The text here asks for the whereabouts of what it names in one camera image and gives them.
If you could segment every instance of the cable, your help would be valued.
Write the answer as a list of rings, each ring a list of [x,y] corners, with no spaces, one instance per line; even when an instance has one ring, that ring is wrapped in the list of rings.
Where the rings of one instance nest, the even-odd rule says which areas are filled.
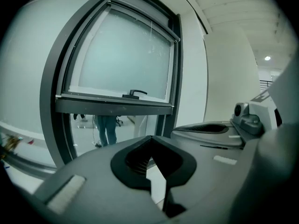
[[[94,118],[95,118],[95,116],[93,115],[93,122],[94,122]],[[93,134],[93,144],[95,145],[94,134]]]

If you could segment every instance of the gray machine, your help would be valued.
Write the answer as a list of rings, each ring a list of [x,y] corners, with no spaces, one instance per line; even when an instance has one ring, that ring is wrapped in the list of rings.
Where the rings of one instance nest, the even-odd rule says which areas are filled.
[[[236,104],[230,121],[88,152],[34,196],[23,195],[52,223],[258,222],[261,214],[281,208],[278,202],[289,193],[269,198],[289,190],[299,157],[299,81],[293,74],[299,74],[296,63],[264,93]],[[286,80],[293,95],[285,95],[291,91]],[[166,179],[162,210],[151,200],[146,178],[151,157]]]

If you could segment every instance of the glass pane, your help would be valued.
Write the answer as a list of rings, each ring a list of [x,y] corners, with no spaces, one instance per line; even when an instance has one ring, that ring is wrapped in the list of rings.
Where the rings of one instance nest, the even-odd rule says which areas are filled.
[[[39,95],[43,69],[61,29],[88,0],[35,0],[23,6],[0,47],[0,130],[21,141],[14,153],[54,166],[44,140]]]
[[[96,116],[71,114],[77,155],[145,135],[155,135],[157,115]]]
[[[168,102],[171,42],[143,22],[111,9],[101,14],[78,54],[69,91]]]

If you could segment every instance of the white ceiling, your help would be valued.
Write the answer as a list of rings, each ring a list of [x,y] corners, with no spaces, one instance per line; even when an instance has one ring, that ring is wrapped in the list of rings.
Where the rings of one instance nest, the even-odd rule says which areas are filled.
[[[240,26],[252,47],[259,68],[282,70],[298,40],[273,0],[195,0],[208,30]]]

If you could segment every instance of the jeans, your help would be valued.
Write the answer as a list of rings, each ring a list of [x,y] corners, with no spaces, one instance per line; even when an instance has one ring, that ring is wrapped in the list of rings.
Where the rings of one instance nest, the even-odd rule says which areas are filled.
[[[100,133],[100,140],[103,147],[108,145],[105,131],[107,130],[107,136],[109,145],[116,143],[116,116],[106,116],[98,115],[97,116],[97,127]]]

